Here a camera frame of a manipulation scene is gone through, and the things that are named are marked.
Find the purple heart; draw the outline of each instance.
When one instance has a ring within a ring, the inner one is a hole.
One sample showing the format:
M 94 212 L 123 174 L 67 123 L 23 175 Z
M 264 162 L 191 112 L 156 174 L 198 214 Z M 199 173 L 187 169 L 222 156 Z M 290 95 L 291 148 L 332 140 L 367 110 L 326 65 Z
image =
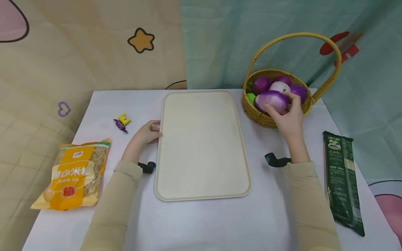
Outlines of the purple heart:
M 64 102 L 64 101 L 60 101 L 60 102 L 59 102 L 59 110 L 57 111 L 57 114 L 58 114 L 60 117 L 64 118 L 64 117 L 67 116 L 70 112 L 71 112 L 71 109 L 70 109 L 70 107 L 68 106 L 68 104 L 67 104 L 66 102 Z

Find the wrapped candy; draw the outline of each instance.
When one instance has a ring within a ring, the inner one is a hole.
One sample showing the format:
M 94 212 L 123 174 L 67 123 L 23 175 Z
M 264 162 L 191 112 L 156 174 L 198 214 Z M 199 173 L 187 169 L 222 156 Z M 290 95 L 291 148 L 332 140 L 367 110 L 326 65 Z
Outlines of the wrapped candy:
M 125 115 L 125 113 L 122 113 L 120 116 L 117 117 L 117 119 L 113 119 L 116 123 L 116 126 L 122 130 L 124 133 L 128 133 L 127 130 L 125 129 L 125 126 L 131 121 L 128 119 Z

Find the cable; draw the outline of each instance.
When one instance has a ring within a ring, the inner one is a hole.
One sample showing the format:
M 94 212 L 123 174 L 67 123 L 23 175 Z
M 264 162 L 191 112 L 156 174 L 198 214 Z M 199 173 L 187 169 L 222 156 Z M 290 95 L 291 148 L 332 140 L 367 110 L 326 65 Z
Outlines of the cable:
M 165 90 L 167 90 L 169 87 L 171 87 L 171 86 L 174 85 L 174 84 L 181 83 L 181 82 L 184 82 L 184 81 L 187 81 L 187 80 L 182 80 L 182 81 L 174 82 L 174 83 L 170 84 L 168 87 L 166 87 Z

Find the beige tray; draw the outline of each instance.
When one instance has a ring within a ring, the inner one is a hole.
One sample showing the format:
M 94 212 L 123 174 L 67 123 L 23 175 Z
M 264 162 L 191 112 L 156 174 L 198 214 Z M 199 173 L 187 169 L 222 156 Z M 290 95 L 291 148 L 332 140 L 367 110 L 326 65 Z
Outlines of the beige tray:
M 163 201 L 241 197 L 251 189 L 230 91 L 171 92 L 162 104 L 155 192 Z

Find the plastic bag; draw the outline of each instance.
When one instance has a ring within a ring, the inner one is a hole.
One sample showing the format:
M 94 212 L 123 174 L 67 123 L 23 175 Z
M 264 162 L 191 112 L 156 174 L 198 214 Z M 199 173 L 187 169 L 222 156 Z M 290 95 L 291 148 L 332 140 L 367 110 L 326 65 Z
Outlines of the plastic bag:
M 82 145 L 60 145 L 52 180 L 32 209 L 69 210 L 98 201 L 110 139 Z
M 365 236 L 360 213 L 353 139 L 323 132 L 325 158 L 325 193 L 334 220 Z

